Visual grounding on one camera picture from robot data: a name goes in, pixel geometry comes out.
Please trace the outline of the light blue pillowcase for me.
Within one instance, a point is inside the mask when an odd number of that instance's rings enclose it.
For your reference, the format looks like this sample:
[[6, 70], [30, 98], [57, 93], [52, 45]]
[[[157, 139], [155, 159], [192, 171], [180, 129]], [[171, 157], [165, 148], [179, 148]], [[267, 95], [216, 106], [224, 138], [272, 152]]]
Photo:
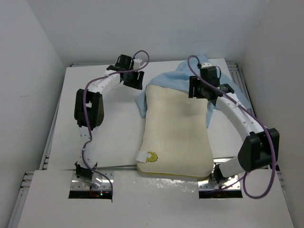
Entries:
[[[170, 89], [175, 89], [178, 91], [182, 91], [185, 93], [189, 92], [189, 78], [193, 76], [191, 72], [191, 68], [195, 70], [197, 74], [199, 74], [199, 70], [197, 68], [197, 60], [191, 59], [190, 64], [188, 65], [187, 60], [181, 62], [176, 70], [170, 72], [164, 72], [154, 77], [149, 83], [149, 86], [160, 86]], [[232, 87], [235, 94], [238, 97], [238, 100], [242, 103], [242, 105], [246, 109], [251, 109], [251, 102], [246, 98], [246, 96], [242, 93], [240, 88], [226, 75], [223, 71], [218, 72], [218, 76], [220, 76], [221, 84], [228, 84]], [[146, 117], [147, 113], [147, 103], [146, 103], [146, 91], [141, 92], [136, 98], [135, 102], [140, 112], [141, 118]]]

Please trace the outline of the cream pillow with yellow edge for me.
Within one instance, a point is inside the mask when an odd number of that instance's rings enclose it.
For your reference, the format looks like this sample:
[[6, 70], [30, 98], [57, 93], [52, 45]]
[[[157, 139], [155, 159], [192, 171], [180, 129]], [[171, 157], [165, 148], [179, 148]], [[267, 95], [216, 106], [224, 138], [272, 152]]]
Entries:
[[203, 179], [213, 170], [207, 134], [207, 99], [189, 98], [185, 92], [147, 86], [147, 112], [137, 169]]

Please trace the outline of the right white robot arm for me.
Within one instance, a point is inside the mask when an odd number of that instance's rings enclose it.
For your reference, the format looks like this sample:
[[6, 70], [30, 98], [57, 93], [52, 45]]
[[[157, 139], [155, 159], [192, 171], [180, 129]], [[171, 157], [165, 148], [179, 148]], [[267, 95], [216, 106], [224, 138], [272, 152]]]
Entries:
[[237, 156], [215, 166], [211, 179], [221, 183], [242, 172], [276, 165], [279, 132], [267, 129], [245, 110], [234, 89], [220, 83], [216, 66], [198, 64], [198, 69], [200, 76], [190, 77], [189, 97], [205, 98], [212, 103], [230, 120], [243, 142]]

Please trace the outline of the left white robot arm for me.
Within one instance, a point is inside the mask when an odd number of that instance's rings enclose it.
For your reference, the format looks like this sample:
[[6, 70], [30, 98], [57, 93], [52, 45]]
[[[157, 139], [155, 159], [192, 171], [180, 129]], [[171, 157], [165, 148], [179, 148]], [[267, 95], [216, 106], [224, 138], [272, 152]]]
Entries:
[[97, 170], [95, 144], [105, 112], [103, 98], [116, 85], [142, 90], [144, 63], [135, 56], [120, 55], [114, 65], [109, 65], [104, 74], [87, 83], [84, 89], [78, 89], [74, 109], [74, 119], [79, 127], [81, 154], [75, 163], [76, 177], [89, 187], [96, 187], [97, 181], [107, 179]]

